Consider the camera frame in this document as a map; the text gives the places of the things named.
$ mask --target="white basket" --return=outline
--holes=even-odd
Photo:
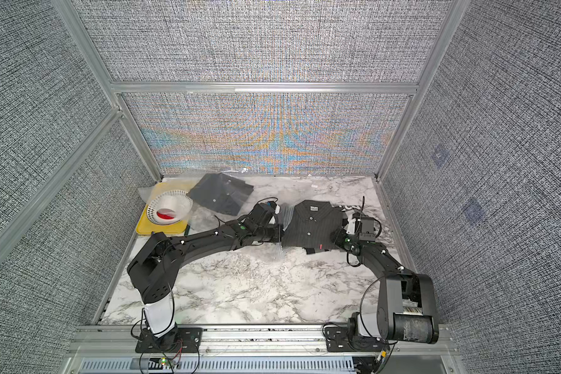
[[[174,199],[176,216],[170,220],[159,217],[156,212],[162,208],[168,208],[168,206],[162,206],[162,204],[170,204],[171,198]],[[152,223],[162,225],[173,224],[185,218],[191,211],[192,206],[193,200],[187,197],[187,193],[185,191],[171,190],[156,196],[154,200],[150,201],[146,214]]]

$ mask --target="mounting plate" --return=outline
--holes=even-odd
[[[158,338],[158,344],[155,344],[152,333],[144,327],[135,346],[135,352],[177,353],[182,348],[182,352],[197,353],[202,343],[202,333],[203,328],[200,327],[177,327]]]
[[[369,336],[354,336],[350,342],[347,327],[326,326],[323,331],[328,352],[381,352],[384,347],[376,338]]]

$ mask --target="vent grille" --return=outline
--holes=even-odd
[[[191,373],[197,356],[184,357],[175,373]],[[142,368],[150,373],[170,373],[170,369],[149,358],[142,360]],[[200,373],[354,373],[351,357],[202,357]],[[139,358],[85,358],[83,373],[139,373]]]

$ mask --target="red object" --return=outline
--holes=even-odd
[[[164,214],[164,213],[160,213],[160,212],[156,212],[156,215],[160,218],[162,218],[163,220],[172,220],[174,219],[174,217],[171,217],[170,215]]]

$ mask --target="yellow tray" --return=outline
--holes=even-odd
[[[135,231],[137,234],[142,236],[150,236],[152,232],[163,232],[166,235],[183,235],[185,229],[187,228],[187,220],[178,221],[172,224],[156,224],[150,221],[146,212],[148,211],[148,206],[145,205],[143,208],[143,213],[141,218],[137,223]]]
[[[197,181],[195,181],[195,180],[189,180],[189,181],[175,180],[172,183],[174,184],[175,189],[183,190],[185,192],[189,192],[189,190],[191,190],[193,188],[193,186],[195,186],[195,184],[197,184]],[[160,193],[169,190],[170,185],[171,185],[171,183],[168,183],[168,182],[158,183],[157,185],[154,186],[154,190],[152,190],[151,196],[158,196]],[[150,219],[148,218],[148,215],[146,213],[147,211],[148,211],[148,205],[146,204],[145,208],[143,208],[141,218],[139,219],[139,222],[137,223],[137,227],[135,228],[135,231],[137,232],[137,234],[142,235],[142,236],[150,236],[150,235],[152,235],[152,232],[163,232],[166,235],[184,235],[185,234],[185,229],[187,228],[187,220],[178,221],[177,223],[172,223],[172,224],[156,224],[156,223],[153,223],[152,221],[150,221]]]

